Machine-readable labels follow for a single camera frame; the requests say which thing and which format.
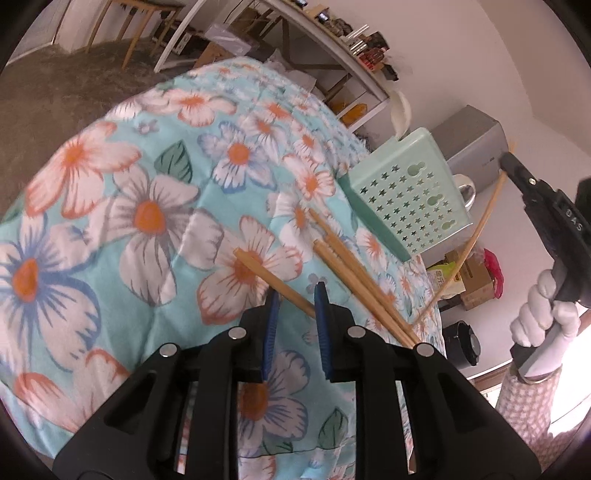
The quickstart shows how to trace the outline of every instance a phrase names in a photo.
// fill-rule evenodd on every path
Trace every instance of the chopstick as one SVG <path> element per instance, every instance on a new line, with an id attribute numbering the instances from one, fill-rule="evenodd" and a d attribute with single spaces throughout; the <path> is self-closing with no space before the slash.
<path id="1" fill-rule="evenodd" d="M 491 199 L 488 201 L 488 205 L 486 205 L 486 209 L 484 211 L 484 214 L 482 215 L 480 222 L 478 222 L 476 230 L 474 230 L 474 233 L 472 234 L 470 239 L 466 242 L 466 246 L 464 247 L 462 254 L 457 259 L 456 267 L 452 270 L 452 273 L 449 275 L 447 280 L 443 283 L 441 288 L 439 288 L 437 293 L 433 296 L 433 298 L 431 299 L 429 304 L 425 307 L 425 309 L 421 312 L 421 314 L 417 317 L 417 319 L 415 321 L 413 321 L 413 325 L 419 325 L 420 323 L 423 322 L 423 320 L 429 314 L 429 312 L 431 311 L 433 306 L 435 304 L 437 304 L 437 302 L 440 300 L 445 289 L 453 281 L 453 279 L 455 278 L 457 273 L 462 269 L 464 262 L 466 261 L 466 259 L 468 258 L 468 255 L 470 255 L 470 252 L 472 251 L 472 248 L 474 248 L 474 245 L 476 245 L 476 241 L 478 241 L 478 237 L 480 237 L 480 234 L 482 233 L 482 229 L 485 227 L 489 217 L 491 216 L 492 209 L 494 208 L 495 203 L 496 203 L 499 195 L 501 194 L 501 190 L 502 190 L 503 185 L 505 184 L 505 180 L 507 178 L 508 178 L 507 174 L 504 171 L 501 171 L 501 175 L 499 176 L 499 179 L 496 181 L 495 190 L 492 193 Z"/>
<path id="2" fill-rule="evenodd" d="M 392 302 L 388 300 L 381 288 L 375 280 L 368 274 L 367 270 L 357 260 L 357 258 L 351 253 L 347 246 L 340 240 L 338 235 L 332 231 L 332 228 L 326 223 L 326 221 L 316 212 L 314 209 L 309 209 L 310 216 L 324 230 L 326 237 L 326 243 L 335 251 L 345 265 L 345 268 L 353 271 L 355 275 L 361 280 L 363 286 L 369 290 L 369 293 L 374 297 L 380 305 L 388 312 L 388 315 L 399 325 L 399 327 L 405 332 L 406 336 L 416 343 L 420 343 L 421 340 L 414 333 L 413 328 L 404 320 L 400 312 L 392 305 Z"/>
<path id="3" fill-rule="evenodd" d="M 234 255 L 236 258 L 243 263 L 243 265 L 253 272 L 257 277 L 260 277 L 265 282 L 267 282 L 275 291 L 279 292 L 283 295 L 287 300 L 292 302 L 296 307 L 298 307 L 302 312 L 304 312 L 307 316 L 316 318 L 316 311 L 314 309 L 314 305 L 312 305 L 308 300 L 306 300 L 303 296 L 297 293 L 293 288 L 288 286 L 283 280 L 273 275 L 269 272 L 265 267 L 263 267 L 258 261 L 252 258 L 248 253 L 244 250 L 237 248 L 234 250 Z"/>
<path id="4" fill-rule="evenodd" d="M 330 251 L 328 245 L 319 240 L 314 241 L 314 252 L 324 261 L 326 265 L 339 277 L 347 288 L 367 308 L 372 315 L 400 342 L 402 346 L 413 348 L 420 341 L 414 341 L 401 326 L 388 314 L 386 309 L 369 292 L 360 279 L 349 270 L 338 257 Z"/>

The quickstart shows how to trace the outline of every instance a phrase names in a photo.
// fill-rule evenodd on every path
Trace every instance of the concrete floor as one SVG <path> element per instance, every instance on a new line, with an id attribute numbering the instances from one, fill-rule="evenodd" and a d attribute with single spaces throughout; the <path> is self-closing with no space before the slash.
<path id="1" fill-rule="evenodd" d="M 188 67 L 153 68 L 152 45 L 138 44 L 129 66 L 129 43 L 108 43 L 66 54 L 47 47 L 6 67 L 0 75 L 0 218 L 53 152 L 115 104 L 172 78 Z"/>

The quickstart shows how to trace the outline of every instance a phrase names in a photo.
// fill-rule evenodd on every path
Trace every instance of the gloved hand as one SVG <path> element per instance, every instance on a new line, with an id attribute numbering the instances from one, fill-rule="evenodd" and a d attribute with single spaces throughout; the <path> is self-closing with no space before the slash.
<path id="1" fill-rule="evenodd" d="M 538 347 L 531 365 L 519 369 L 522 377 L 535 378 L 552 373 L 562 365 L 562 358 L 579 331 L 577 307 L 572 302 L 550 300 L 556 295 L 556 281 L 550 270 L 544 270 L 538 283 L 530 288 L 527 303 L 511 323 L 513 341 L 522 346 Z M 548 330 L 554 320 L 560 327 Z"/>

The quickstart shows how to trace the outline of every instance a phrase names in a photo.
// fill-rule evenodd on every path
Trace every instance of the silver screw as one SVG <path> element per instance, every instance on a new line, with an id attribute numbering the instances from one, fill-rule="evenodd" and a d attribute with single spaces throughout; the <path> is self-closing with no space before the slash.
<path id="1" fill-rule="evenodd" d="M 417 345 L 417 353 L 421 356 L 432 356 L 435 353 L 435 349 L 428 343 L 419 343 Z"/>
<path id="2" fill-rule="evenodd" d="M 363 338 L 365 336 L 365 329 L 359 325 L 355 325 L 354 327 L 349 327 L 347 334 L 351 338 Z"/>
<path id="3" fill-rule="evenodd" d="M 174 343 L 165 343 L 163 346 L 160 347 L 160 350 L 158 350 L 158 352 L 163 357 L 168 358 L 169 356 L 173 356 L 175 353 L 177 353 L 177 350 L 177 346 Z"/>
<path id="4" fill-rule="evenodd" d="M 240 340 L 246 336 L 246 330 L 242 327 L 234 327 L 228 330 L 228 335 L 232 340 Z"/>

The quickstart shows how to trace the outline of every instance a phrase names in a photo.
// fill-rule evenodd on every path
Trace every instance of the patterned sleeve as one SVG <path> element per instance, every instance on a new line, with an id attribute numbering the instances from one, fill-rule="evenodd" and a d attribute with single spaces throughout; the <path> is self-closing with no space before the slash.
<path id="1" fill-rule="evenodd" d="M 533 450 L 542 470 L 548 468 L 572 440 L 577 429 L 554 437 L 550 428 L 550 411 L 558 387 L 561 369 L 537 385 L 519 381 L 515 365 L 507 373 L 496 409 L 507 423 Z"/>

